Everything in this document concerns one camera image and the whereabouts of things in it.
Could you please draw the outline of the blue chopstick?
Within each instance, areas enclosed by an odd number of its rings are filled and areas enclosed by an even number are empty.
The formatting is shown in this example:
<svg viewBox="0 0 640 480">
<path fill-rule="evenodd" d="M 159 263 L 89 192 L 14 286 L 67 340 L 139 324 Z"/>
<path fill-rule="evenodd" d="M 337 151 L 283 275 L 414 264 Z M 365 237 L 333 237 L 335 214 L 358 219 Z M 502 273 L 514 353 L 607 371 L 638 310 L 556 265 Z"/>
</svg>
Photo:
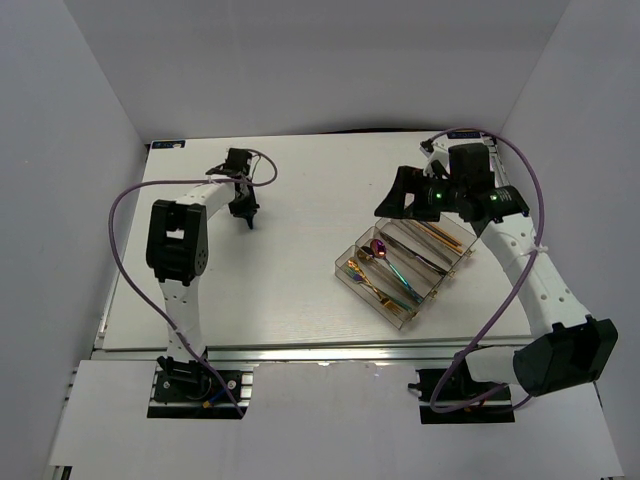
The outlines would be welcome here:
<svg viewBox="0 0 640 480">
<path fill-rule="evenodd" d="M 461 243 L 458 240 L 451 237 L 450 235 L 448 235 L 443 230 L 437 227 L 434 227 L 426 222 L 418 222 L 417 225 L 420 229 L 422 229 L 432 237 L 438 239 L 440 242 L 445 244 L 451 250 L 455 250 L 458 252 L 461 251 Z"/>
</svg>

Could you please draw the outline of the orange chopstick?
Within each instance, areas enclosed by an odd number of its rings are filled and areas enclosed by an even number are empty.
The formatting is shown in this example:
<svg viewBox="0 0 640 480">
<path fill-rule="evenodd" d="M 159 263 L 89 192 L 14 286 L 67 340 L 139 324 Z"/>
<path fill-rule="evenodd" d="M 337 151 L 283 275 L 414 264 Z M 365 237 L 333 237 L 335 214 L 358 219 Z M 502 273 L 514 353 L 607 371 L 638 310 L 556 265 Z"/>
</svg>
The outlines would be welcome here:
<svg viewBox="0 0 640 480">
<path fill-rule="evenodd" d="M 456 238 L 449 235 L 446 231 L 442 230 L 437 225 L 433 225 L 429 222 L 423 222 L 422 225 L 433 235 L 440 238 L 450 248 L 460 250 L 462 243 Z"/>
</svg>

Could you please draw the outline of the black knife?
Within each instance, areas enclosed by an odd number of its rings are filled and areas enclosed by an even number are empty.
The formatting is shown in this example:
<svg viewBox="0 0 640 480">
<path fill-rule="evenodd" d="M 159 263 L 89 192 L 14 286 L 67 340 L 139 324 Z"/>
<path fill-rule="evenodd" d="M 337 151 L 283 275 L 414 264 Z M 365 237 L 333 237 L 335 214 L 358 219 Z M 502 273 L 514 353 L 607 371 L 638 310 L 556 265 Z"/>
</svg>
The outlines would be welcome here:
<svg viewBox="0 0 640 480">
<path fill-rule="evenodd" d="M 428 267 L 429 269 L 433 270 L 434 272 L 439 274 L 441 277 L 444 277 L 444 276 L 448 275 L 448 271 L 447 270 L 444 270 L 442 267 L 440 267 L 439 265 L 437 265 L 433 261 L 428 260 L 426 257 L 424 257 L 421 254 L 419 254 L 419 253 L 415 252 L 414 250 L 410 249 L 409 247 L 404 245 L 402 242 L 399 242 L 394 237 L 386 234 L 385 232 L 380 232 L 380 237 L 387 244 L 389 244 L 391 247 L 399 250 L 400 252 L 402 252 L 405 256 L 407 256 L 409 258 L 417 260 L 423 266 Z"/>
</svg>

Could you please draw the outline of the iridescent purple spoon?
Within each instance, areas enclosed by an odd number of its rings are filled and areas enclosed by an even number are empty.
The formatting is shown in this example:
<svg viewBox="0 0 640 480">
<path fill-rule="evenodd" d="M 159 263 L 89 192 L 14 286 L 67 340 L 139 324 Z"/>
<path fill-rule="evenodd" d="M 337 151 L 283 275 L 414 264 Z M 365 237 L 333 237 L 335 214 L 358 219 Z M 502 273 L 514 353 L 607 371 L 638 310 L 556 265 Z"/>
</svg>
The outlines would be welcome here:
<svg viewBox="0 0 640 480">
<path fill-rule="evenodd" d="M 389 260 L 388 258 L 388 250 L 386 244 L 378 239 L 374 238 L 370 241 L 369 246 L 373 251 L 374 256 L 382 260 L 392 271 L 394 276 L 400 281 L 400 283 L 404 286 L 407 292 L 411 295 L 411 297 L 417 302 L 421 303 L 424 298 L 411 286 L 409 281 L 400 273 L 400 271 L 396 268 L 396 266 Z"/>
</svg>

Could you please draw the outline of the gold fork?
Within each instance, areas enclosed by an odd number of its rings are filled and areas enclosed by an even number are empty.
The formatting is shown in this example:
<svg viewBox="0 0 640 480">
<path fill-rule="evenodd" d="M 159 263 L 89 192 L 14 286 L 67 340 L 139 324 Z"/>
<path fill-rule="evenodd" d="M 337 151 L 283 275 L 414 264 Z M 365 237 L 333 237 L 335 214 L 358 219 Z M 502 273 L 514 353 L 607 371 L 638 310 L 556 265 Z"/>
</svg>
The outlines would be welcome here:
<svg viewBox="0 0 640 480">
<path fill-rule="evenodd" d="M 348 267 L 348 270 L 349 270 L 349 275 L 352 278 L 352 280 L 355 283 L 360 284 L 360 285 L 364 285 L 366 288 L 371 290 L 377 296 L 377 298 L 379 300 L 379 303 L 384 308 L 386 308 L 387 310 L 391 311 L 395 315 L 399 315 L 402 312 L 402 308 L 396 302 L 394 302 L 389 296 L 384 294 L 379 288 L 377 288 L 369 280 L 369 278 L 364 273 L 364 271 L 361 269 L 361 267 L 359 266 L 359 264 L 356 262 L 355 259 L 350 258 L 347 261 L 347 267 Z"/>
</svg>

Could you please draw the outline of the black spoon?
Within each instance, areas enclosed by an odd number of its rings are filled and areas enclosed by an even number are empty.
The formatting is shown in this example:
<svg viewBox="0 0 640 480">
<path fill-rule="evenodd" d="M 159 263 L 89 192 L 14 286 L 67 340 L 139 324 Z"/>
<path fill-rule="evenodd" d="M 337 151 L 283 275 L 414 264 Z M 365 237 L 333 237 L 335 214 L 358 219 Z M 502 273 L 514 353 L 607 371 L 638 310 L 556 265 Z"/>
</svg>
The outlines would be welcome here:
<svg viewBox="0 0 640 480">
<path fill-rule="evenodd" d="M 413 301 L 417 304 L 421 304 L 424 298 L 417 292 L 407 286 L 395 273 L 390 269 L 384 267 L 382 262 L 377 259 L 373 254 L 368 253 L 363 248 L 358 248 L 357 257 L 364 261 L 372 270 L 374 270 L 380 277 L 384 278 L 388 283 L 394 284 L 399 289 L 403 290 Z"/>
</svg>

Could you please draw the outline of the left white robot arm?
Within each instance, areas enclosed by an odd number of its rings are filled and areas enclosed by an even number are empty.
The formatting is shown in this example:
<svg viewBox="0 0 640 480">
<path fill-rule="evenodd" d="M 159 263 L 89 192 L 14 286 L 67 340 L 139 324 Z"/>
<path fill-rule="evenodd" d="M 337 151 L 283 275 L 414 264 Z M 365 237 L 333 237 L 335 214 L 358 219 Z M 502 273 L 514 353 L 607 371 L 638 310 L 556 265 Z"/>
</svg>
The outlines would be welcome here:
<svg viewBox="0 0 640 480">
<path fill-rule="evenodd" d="M 158 359 L 162 371 L 188 398 L 199 399 L 213 375 L 199 362 L 207 357 L 198 303 L 199 278 L 209 261 L 208 221 L 227 207 L 235 218 L 254 227 L 257 203 L 251 167 L 257 153 L 231 148 L 225 161 L 210 169 L 212 177 L 175 200 L 157 200 L 151 209 L 146 263 L 159 283 L 169 345 Z"/>
</svg>

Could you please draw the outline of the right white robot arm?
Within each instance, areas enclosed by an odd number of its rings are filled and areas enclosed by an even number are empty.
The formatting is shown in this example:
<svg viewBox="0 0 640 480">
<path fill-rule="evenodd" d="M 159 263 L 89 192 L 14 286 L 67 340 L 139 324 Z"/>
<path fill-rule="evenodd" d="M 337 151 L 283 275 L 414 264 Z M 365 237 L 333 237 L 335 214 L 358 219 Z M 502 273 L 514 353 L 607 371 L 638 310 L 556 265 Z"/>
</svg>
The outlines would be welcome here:
<svg viewBox="0 0 640 480">
<path fill-rule="evenodd" d="M 541 244 L 542 221 L 534 221 L 519 191 L 499 186 L 486 145 L 441 147 L 422 142 L 425 168 L 401 166 L 374 214 L 388 219 L 437 221 L 454 213 L 469 223 L 512 285 L 533 340 L 528 345 L 482 347 L 477 340 L 456 355 L 453 390 L 472 399 L 489 384 L 518 385 L 539 397 L 592 383 L 604 371 L 618 340 L 609 319 L 596 319 L 571 293 Z"/>
</svg>

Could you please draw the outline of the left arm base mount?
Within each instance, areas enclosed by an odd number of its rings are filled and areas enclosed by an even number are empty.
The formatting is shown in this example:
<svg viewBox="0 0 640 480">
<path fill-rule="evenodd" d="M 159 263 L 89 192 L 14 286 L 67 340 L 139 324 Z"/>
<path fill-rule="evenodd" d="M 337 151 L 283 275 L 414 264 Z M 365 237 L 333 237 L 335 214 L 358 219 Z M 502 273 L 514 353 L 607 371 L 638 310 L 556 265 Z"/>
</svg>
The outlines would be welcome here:
<svg viewBox="0 0 640 480">
<path fill-rule="evenodd" d="M 148 419 L 240 420 L 248 409 L 251 374 L 219 370 L 222 381 L 201 365 L 176 363 L 156 367 Z"/>
</svg>

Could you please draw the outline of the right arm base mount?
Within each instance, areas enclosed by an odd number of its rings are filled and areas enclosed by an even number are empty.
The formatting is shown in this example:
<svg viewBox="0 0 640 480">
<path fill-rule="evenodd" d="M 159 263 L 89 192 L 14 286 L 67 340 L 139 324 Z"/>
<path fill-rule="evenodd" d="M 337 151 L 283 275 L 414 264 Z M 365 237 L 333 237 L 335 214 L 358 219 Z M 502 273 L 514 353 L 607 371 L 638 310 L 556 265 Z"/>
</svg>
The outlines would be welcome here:
<svg viewBox="0 0 640 480">
<path fill-rule="evenodd" d="M 420 422 L 422 425 L 471 425 L 506 424 L 515 422 L 511 410 L 511 392 L 505 387 L 492 397 L 476 402 L 464 409 L 451 413 L 435 413 L 429 400 L 437 382 L 445 373 L 444 369 L 420 369 L 416 371 L 416 380 L 408 384 L 408 390 L 418 398 Z M 452 406 L 484 394 L 495 387 L 490 382 L 478 383 L 468 373 L 454 374 L 443 386 L 437 405 Z"/>
</svg>

